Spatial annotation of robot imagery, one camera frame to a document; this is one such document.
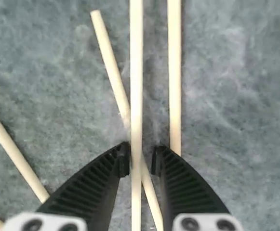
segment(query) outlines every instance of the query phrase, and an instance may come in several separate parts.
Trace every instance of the blue-gray carpet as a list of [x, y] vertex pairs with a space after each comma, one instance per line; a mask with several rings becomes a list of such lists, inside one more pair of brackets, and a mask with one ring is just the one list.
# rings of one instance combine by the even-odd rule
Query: blue-gray carpet
[[[247, 231], [280, 231], [280, 1], [183, 2], [183, 157]], [[153, 145], [168, 144], [167, 12], [165, 0], [144, 4], [150, 163]], [[128, 139], [90, 20], [94, 9], [129, 92], [127, 0], [0, 0], [0, 121], [50, 193]], [[143, 201], [143, 230], [154, 230]], [[0, 147], [0, 218], [39, 205]], [[130, 211], [125, 178], [110, 230], [130, 230]]]

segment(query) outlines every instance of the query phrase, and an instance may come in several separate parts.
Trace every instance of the gray carpet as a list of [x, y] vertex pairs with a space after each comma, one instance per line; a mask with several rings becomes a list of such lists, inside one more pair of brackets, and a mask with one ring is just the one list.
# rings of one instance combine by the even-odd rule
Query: gray carpet
[[[165, 0], [144, 2], [150, 163], [168, 144], [167, 22]], [[247, 231], [280, 231], [280, 1], [183, 2], [183, 157]], [[129, 92], [128, 5], [0, 0], [0, 121], [50, 193], [128, 139], [88, 14], [101, 10]], [[0, 218], [39, 205], [0, 147]], [[125, 178], [110, 230], [130, 226]], [[154, 230], [145, 198], [143, 230]]]

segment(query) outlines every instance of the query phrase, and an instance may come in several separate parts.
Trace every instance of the screw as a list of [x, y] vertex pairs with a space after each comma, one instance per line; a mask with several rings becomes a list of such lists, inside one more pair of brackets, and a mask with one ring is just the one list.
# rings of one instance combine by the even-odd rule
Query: screw
[[78, 227], [75, 224], [66, 224], [59, 229], [59, 231], [78, 231]]
[[217, 222], [217, 226], [218, 226], [218, 229], [224, 230], [224, 231], [235, 231], [236, 230], [235, 226], [228, 220], [223, 220], [223, 219], [219, 220]]
[[22, 231], [38, 231], [42, 226], [40, 219], [33, 219], [28, 221], [22, 228]]
[[184, 218], [182, 226], [187, 231], [197, 231], [200, 228], [198, 222], [193, 218]]

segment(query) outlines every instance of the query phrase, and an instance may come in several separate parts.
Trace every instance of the carpet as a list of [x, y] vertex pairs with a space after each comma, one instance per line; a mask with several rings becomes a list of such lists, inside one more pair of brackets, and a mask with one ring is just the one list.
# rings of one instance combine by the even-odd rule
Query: carpet
[[[129, 95], [129, 1], [0, 0], [0, 121], [49, 193], [128, 140], [89, 11]], [[167, 11], [144, 0], [143, 148], [168, 144]], [[280, 1], [183, 1], [182, 156], [246, 231], [280, 231]], [[159, 181], [153, 178], [158, 191]], [[110, 229], [128, 231], [130, 177]], [[0, 146], [0, 218], [40, 203]], [[143, 194], [142, 230], [154, 230]]]

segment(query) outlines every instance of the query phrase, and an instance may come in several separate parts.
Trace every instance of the ribbed plastic surface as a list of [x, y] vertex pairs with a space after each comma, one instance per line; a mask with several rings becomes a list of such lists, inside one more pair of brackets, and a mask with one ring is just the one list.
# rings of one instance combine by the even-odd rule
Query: ribbed plastic surface
[[129, 174], [126, 142], [106, 151], [66, 181], [37, 210], [83, 218], [89, 231], [107, 231], [121, 177]]
[[180, 213], [229, 213], [196, 170], [169, 148], [155, 149], [152, 173], [160, 177], [165, 230]]

